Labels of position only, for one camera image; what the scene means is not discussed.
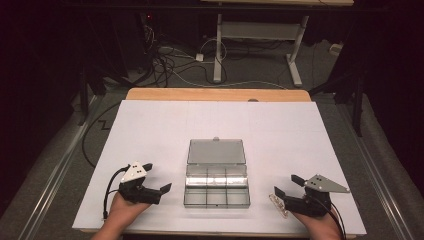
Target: hand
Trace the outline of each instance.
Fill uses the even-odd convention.
[[[102,228],[93,236],[95,239],[118,239],[121,233],[144,212],[151,204],[131,203],[125,201],[122,195],[117,192],[113,197],[112,205],[109,211],[109,217],[106,219]]]
[[[331,209],[334,216],[337,216],[334,209]],[[313,218],[300,213],[292,212],[292,214],[308,229],[312,240],[340,240],[341,235],[336,222],[330,216],[325,214],[324,217]]]

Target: white stand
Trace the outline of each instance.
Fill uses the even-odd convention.
[[[296,87],[302,87],[299,72],[296,67],[296,56],[302,43],[306,24],[309,16],[302,18],[301,24],[275,24],[275,23],[247,23],[247,22],[222,22],[222,14],[218,14],[216,32],[216,57],[213,81],[221,82],[221,40],[227,38],[251,38],[272,40],[295,40],[292,54],[287,54],[287,64]]]

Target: desk leg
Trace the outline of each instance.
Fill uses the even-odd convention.
[[[302,23],[297,31],[296,40],[294,42],[294,49],[292,54],[287,54],[287,64],[289,65],[290,73],[292,75],[293,83],[296,87],[302,87],[302,81],[300,79],[299,71],[296,67],[296,56],[299,51],[300,44],[302,43],[303,34],[305,33],[306,24],[308,23],[309,16],[302,18]]]
[[[215,54],[215,65],[213,70],[213,81],[215,83],[221,82],[221,40],[222,40],[222,14],[218,14],[218,22],[216,25],[216,54]]]
[[[81,119],[78,122],[78,126],[82,126],[88,116],[88,89],[87,89],[87,79],[86,72],[84,67],[80,73],[80,101],[81,101]]]

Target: dark background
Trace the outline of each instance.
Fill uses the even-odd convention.
[[[181,4],[196,2],[179,1]],[[324,17],[311,16],[305,43],[314,44],[322,39],[333,43],[345,41],[329,81],[358,64],[364,66],[359,69],[376,117],[423,193],[424,48],[421,42],[424,8],[420,1],[414,0],[356,1],[355,4],[387,6],[390,11],[360,18],[340,17],[331,12]],[[203,35],[211,37],[215,31],[215,16],[210,14],[153,16],[160,31],[192,47],[199,46]],[[84,47],[97,46],[92,49],[92,61],[105,68],[111,67],[104,54],[111,54],[118,74],[128,67],[123,53],[116,50],[119,46],[114,42],[116,39],[105,39],[113,31],[109,25],[111,19],[107,15],[93,16],[92,24],[100,32],[99,36],[90,37],[92,31],[86,19],[80,13],[62,8],[60,1],[8,1],[0,8],[1,98],[5,106],[1,117],[0,214],[42,149],[74,111],[71,100],[78,93],[79,74],[86,61],[81,56]],[[96,37],[106,41],[103,42],[105,51],[99,48]],[[329,90],[353,92],[352,86],[354,84],[342,82]]]

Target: black cable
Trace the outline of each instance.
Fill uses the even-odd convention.
[[[108,212],[107,212],[107,210],[106,210],[106,207],[107,207],[107,198],[108,198],[108,196],[109,196],[109,193],[111,193],[111,192],[110,192],[110,187],[112,186],[113,180],[115,179],[115,177],[116,177],[119,173],[121,173],[121,172],[126,172],[126,171],[130,168],[130,166],[131,166],[131,165],[129,165],[129,164],[128,164],[128,166],[126,166],[126,167],[124,167],[124,168],[121,168],[121,169],[119,169],[118,171],[116,171],[116,173],[115,173],[115,174],[113,174],[112,178],[110,179],[109,184],[107,185],[107,189],[106,189],[106,193],[105,193],[105,199],[103,200],[103,219],[104,219],[104,220],[106,220],[106,219],[107,219],[107,217],[108,217],[108,215],[109,215],[109,213],[108,213]]]
[[[117,102],[115,104],[113,104],[112,106],[108,107],[105,111],[103,111],[96,119],[94,119],[94,121],[90,124],[90,126],[88,126],[87,131],[85,131],[82,140],[81,140],[81,148],[82,148],[82,154],[84,155],[85,160],[88,162],[88,164],[90,164],[90,166],[92,166],[93,168],[96,168],[96,165],[94,165],[90,159],[87,156],[87,153],[85,151],[85,138],[87,137],[88,132],[90,131],[90,129],[93,127],[93,125],[105,114],[107,113],[109,110],[111,110],[112,108],[118,106],[119,104],[121,104],[121,102]]]
[[[336,225],[337,225],[337,228],[339,229],[339,231],[340,231],[340,239],[341,240],[346,240],[346,233],[345,233],[345,231],[344,231],[344,226],[343,226],[343,229],[342,229],[342,226],[340,225],[340,222],[339,222],[339,220],[337,219],[337,217],[334,215],[334,213],[330,210],[330,209],[328,209],[325,205],[324,205],[324,203],[322,203],[320,200],[318,200],[318,199],[316,199],[316,198],[314,198],[314,197],[312,197],[312,196],[308,196],[310,199],[312,199],[312,200],[314,200],[315,202],[317,202],[319,205],[321,205],[326,211],[327,211],[327,213],[331,216],[331,218],[334,220],[334,222],[336,223]]]
[[[337,207],[336,207],[336,205],[334,205],[334,203],[331,203],[331,206],[333,206],[333,207],[334,207],[334,209],[335,209],[335,210],[336,210],[336,212],[337,212],[337,215],[339,215],[340,223],[342,224],[342,228],[343,228],[343,234],[344,234],[344,237],[345,237],[345,239],[346,239],[346,228],[344,227],[344,223],[343,223],[342,215],[340,215],[339,209],[337,209]]]

